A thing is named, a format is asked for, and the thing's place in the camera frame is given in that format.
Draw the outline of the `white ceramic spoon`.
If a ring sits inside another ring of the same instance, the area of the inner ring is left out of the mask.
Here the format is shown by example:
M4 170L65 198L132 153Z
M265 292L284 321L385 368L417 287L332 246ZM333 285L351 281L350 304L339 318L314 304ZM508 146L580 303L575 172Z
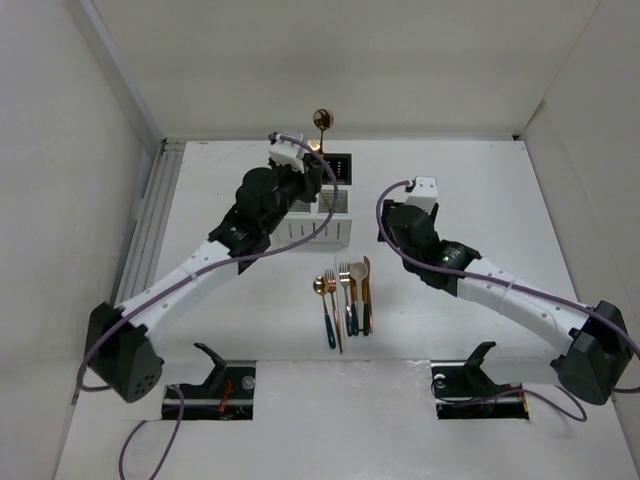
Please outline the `white ceramic spoon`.
M352 272L352 275L356 280L357 297L358 297L357 304L358 304L359 302L363 302L362 281L364 280L365 274L367 272L367 268L364 262L355 262L350 265L349 272Z

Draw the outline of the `rose gold spoon green handle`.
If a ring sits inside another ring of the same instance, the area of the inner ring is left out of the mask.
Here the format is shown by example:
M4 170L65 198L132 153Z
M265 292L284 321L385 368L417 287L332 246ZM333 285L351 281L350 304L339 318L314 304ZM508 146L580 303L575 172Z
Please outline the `rose gold spoon green handle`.
M318 141L318 153L324 154L324 135L325 132L328 131L334 124L334 115L333 113L324 108L319 108L313 113L313 124L320 132L320 139Z

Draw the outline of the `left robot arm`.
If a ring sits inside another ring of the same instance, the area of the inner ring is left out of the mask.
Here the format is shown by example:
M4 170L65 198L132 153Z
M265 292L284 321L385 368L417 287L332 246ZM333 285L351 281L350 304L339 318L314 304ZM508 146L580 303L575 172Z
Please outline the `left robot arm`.
M280 248L272 248L270 241L294 203L314 202L323 178L334 177L323 158L310 154L304 156L299 170L271 158L268 166L248 171L235 203L186 261L137 296L93 308L77 388L92 391L84 382L86 372L92 371L102 382L98 391L113 391L127 403L147 395L163 373L164 361L156 350L163 334L200 297L237 278L256 261L297 249L317 237L324 224Z

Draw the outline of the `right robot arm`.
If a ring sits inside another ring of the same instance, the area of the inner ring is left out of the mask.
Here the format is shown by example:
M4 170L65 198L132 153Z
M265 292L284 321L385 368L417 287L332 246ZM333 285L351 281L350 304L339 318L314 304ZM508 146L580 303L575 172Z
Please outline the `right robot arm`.
M488 399L511 384L542 383L589 404L605 404L639 351L621 311L606 301L578 304L520 282L478 251L440 239L436 216L409 203L380 199L379 238L401 257L406 271L429 287L486 307L550 347L536 356L518 355L494 364L485 357L497 344L483 341L463 360L433 363L435 390L454 399Z

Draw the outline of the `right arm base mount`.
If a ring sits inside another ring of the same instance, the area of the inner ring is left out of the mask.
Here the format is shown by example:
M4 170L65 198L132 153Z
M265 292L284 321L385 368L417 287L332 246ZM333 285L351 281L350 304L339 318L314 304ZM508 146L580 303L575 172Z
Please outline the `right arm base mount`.
M482 370L495 342L482 342L463 360L430 363L431 393L439 420L528 420L522 385L496 384Z

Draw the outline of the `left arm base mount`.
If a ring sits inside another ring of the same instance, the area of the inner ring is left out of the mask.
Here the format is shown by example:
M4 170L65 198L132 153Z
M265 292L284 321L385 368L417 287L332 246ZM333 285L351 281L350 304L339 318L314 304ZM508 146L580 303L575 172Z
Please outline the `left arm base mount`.
M251 421L257 362L225 360L204 343L194 347L210 360L208 375L201 381L178 384L182 396L171 387L165 388L161 405L163 420L183 421Z

